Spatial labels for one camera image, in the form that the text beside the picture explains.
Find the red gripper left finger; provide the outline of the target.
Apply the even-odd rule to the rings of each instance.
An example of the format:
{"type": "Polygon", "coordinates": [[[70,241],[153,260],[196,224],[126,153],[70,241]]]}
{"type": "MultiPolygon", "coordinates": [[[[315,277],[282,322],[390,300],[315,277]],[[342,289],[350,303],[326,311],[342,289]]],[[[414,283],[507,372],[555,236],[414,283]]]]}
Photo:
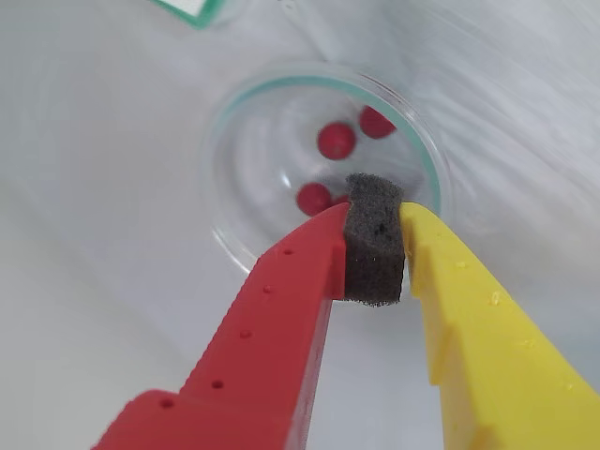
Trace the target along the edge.
{"type": "Polygon", "coordinates": [[[255,263],[182,388],[132,399],[100,449],[302,449],[333,303],[395,304],[404,249],[400,187],[348,177],[349,199],[255,263]]]}

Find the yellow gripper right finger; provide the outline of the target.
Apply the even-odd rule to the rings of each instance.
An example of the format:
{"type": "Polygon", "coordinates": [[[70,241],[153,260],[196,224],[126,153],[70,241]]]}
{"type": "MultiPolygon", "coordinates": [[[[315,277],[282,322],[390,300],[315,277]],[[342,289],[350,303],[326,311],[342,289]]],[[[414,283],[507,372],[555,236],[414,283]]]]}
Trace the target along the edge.
{"type": "Polygon", "coordinates": [[[447,449],[595,449],[599,396],[426,207],[400,207],[447,449]]]}

